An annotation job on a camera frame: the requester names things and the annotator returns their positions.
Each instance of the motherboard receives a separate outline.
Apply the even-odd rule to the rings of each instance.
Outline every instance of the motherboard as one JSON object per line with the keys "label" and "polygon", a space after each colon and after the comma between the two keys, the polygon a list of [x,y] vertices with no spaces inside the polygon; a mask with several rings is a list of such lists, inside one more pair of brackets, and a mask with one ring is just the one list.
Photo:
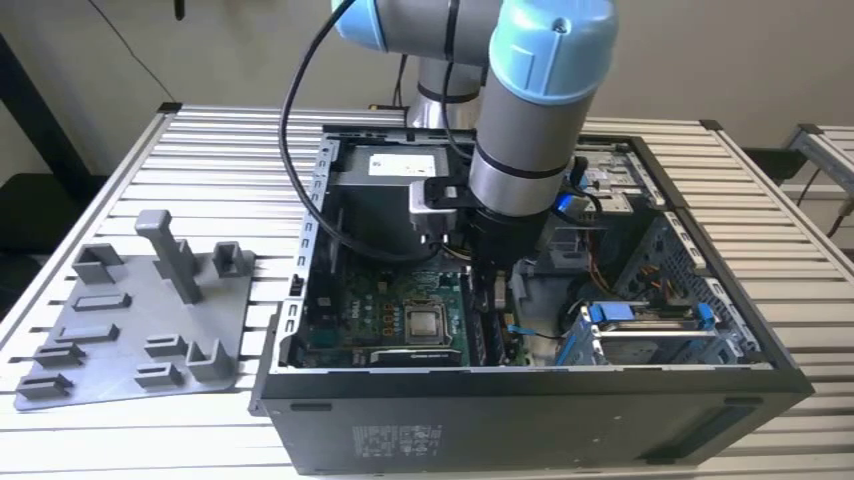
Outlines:
{"label": "motherboard", "polygon": [[308,368],[470,364],[462,275],[374,271],[346,274],[339,314],[308,331]]}

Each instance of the label sticker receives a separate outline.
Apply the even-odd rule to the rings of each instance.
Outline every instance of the label sticker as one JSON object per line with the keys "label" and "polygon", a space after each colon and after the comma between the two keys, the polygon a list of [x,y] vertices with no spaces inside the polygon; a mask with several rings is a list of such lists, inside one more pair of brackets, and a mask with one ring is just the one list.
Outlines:
{"label": "label sticker", "polygon": [[368,175],[380,177],[435,177],[436,159],[432,155],[371,155]]}
{"label": "label sticker", "polygon": [[356,456],[435,457],[442,425],[366,425],[352,427]]}

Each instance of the black cable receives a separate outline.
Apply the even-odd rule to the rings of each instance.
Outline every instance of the black cable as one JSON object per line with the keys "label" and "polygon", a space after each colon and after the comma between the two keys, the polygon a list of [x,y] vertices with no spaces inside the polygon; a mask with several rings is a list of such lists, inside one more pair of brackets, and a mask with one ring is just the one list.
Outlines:
{"label": "black cable", "polygon": [[288,150],[288,119],[291,117],[291,110],[294,108],[294,101],[296,100],[296,92],[299,91],[299,85],[303,81],[303,77],[306,76],[306,70],[308,69],[308,64],[311,63],[311,59],[323,43],[323,39],[332,30],[332,27],[338,23],[338,20],[342,18],[342,15],[354,4],[355,0],[344,0],[332,15],[327,19],[323,27],[318,31],[315,38],[311,41],[311,45],[303,54],[303,59],[300,61],[299,67],[296,69],[296,74],[294,75],[294,80],[291,81],[291,86],[288,88],[288,93],[284,98],[284,104],[282,105],[282,117],[279,120],[279,148],[282,150],[282,163],[284,164],[284,171],[288,174],[288,178],[291,180],[291,185],[294,186],[294,190],[296,191],[296,196],[299,197],[300,202],[306,206],[306,210],[308,213],[316,218],[320,227],[326,230],[330,237],[338,240],[344,246],[347,246],[356,254],[368,257],[383,263],[416,263],[430,260],[439,253],[439,245],[434,244],[430,247],[430,251],[426,253],[420,253],[418,255],[400,255],[390,252],[384,252],[374,247],[371,247],[364,242],[356,240],[343,232],[338,230],[338,227],[332,222],[330,222],[320,213],[316,205],[311,201],[308,197],[308,193],[306,192],[306,187],[303,186],[303,182],[299,180],[299,175],[296,173],[296,168],[294,167],[294,159],[291,158],[291,152]]}
{"label": "black cable", "polygon": [[133,53],[133,49],[131,48],[131,45],[128,44],[128,41],[124,39],[124,36],[121,35],[121,32],[119,32],[119,29],[116,28],[116,26],[109,21],[109,18],[107,17],[107,14],[104,13],[104,11],[100,9],[97,4],[95,3],[95,0],[87,0],[87,2],[89,2],[89,5],[92,5],[92,8],[97,11],[99,15],[104,19],[104,22],[107,22],[107,25],[109,25],[109,28],[112,29],[112,31],[115,32],[116,36],[119,37],[119,40],[121,40],[121,43],[124,44],[124,48],[127,48],[128,52],[131,53],[131,57],[133,57],[133,60],[136,60],[136,63],[139,63],[140,67],[143,67],[145,72],[148,72],[148,76],[152,78],[152,80],[155,82],[157,82],[157,85],[160,85],[160,88],[163,89],[163,92],[165,93],[167,97],[169,97],[169,100],[172,100],[173,102],[177,102],[177,100],[175,100],[175,96],[172,96],[172,93],[169,92],[169,89],[165,88],[165,85],[163,85],[163,82],[160,81],[160,79],[157,78],[155,73],[151,71],[151,69],[148,68],[145,63],[140,60],[140,58],[136,56],[136,53]]}
{"label": "black cable", "polygon": [[810,177],[810,180],[806,182],[806,185],[803,186],[803,191],[801,192],[801,196],[798,197],[798,201],[795,202],[797,206],[801,206],[801,202],[803,201],[803,197],[806,197],[806,192],[810,189],[810,187],[813,186],[813,182],[815,181],[815,177],[818,177],[819,173],[822,173],[822,169],[817,168],[815,169],[815,173],[813,173],[813,176]]}
{"label": "black cable", "polygon": [[602,208],[602,200],[599,200],[599,198],[596,198],[596,196],[592,193],[587,193],[582,189],[572,189],[572,193],[583,197],[587,197],[587,199],[592,203],[592,208],[596,209],[596,215],[602,215],[602,212],[604,211],[604,209]]}
{"label": "black cable", "polygon": [[454,71],[454,62],[448,62],[448,67],[444,69],[444,80],[442,82],[442,122],[444,123],[444,134],[448,136],[448,145],[454,153],[459,155],[464,160],[471,160],[468,155],[459,148],[459,144],[451,134],[451,123],[448,122],[448,83],[451,82],[451,72]]}
{"label": "black cable", "polygon": [[602,201],[596,198],[592,193],[587,193],[582,188],[582,179],[584,177],[584,172],[587,172],[587,166],[590,165],[590,160],[587,157],[576,156],[575,164],[572,165],[572,169],[570,170],[570,190],[575,195],[587,197],[590,202],[592,203],[594,208],[596,209],[596,214],[602,215]]}
{"label": "black cable", "polygon": [[839,227],[842,226],[842,220],[845,220],[845,217],[839,215],[837,217],[837,220],[833,222],[830,230],[827,231],[827,238],[833,238],[833,236],[837,234],[837,230],[839,230]]}
{"label": "black cable", "polygon": [[400,55],[400,64],[398,65],[398,82],[395,83],[395,91],[391,94],[391,106],[402,107],[403,106],[403,73],[406,72],[406,63],[408,60],[408,55]]}
{"label": "black cable", "polygon": [[599,227],[594,223],[586,222],[583,220],[576,220],[575,218],[570,217],[556,206],[551,207],[551,214],[558,217],[558,219],[563,221],[563,223],[572,227],[578,227],[579,229],[584,230],[604,230],[604,227]]}

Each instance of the vertical post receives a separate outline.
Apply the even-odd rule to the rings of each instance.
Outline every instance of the vertical post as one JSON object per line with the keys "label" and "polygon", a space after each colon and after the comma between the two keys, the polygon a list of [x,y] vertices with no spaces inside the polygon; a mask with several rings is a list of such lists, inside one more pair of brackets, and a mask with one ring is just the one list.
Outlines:
{"label": "vertical post", "polygon": [[68,196],[85,207],[96,193],[92,176],[3,34],[0,98]]}

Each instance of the white wall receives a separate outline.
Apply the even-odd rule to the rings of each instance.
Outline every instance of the white wall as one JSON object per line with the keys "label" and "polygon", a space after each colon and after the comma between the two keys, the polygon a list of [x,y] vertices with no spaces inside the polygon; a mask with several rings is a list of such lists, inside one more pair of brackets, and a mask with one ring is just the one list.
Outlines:
{"label": "white wall", "polygon": [[[171,0],[97,1],[179,100],[223,105],[279,104],[330,8],[328,0],[195,0],[179,23]],[[798,122],[854,124],[854,1],[618,4],[616,64],[595,115],[714,118],[749,145],[779,145]],[[81,155],[108,170],[164,100],[156,84],[85,0],[3,0],[0,30]],[[335,36],[298,103],[387,102],[396,62]]]}

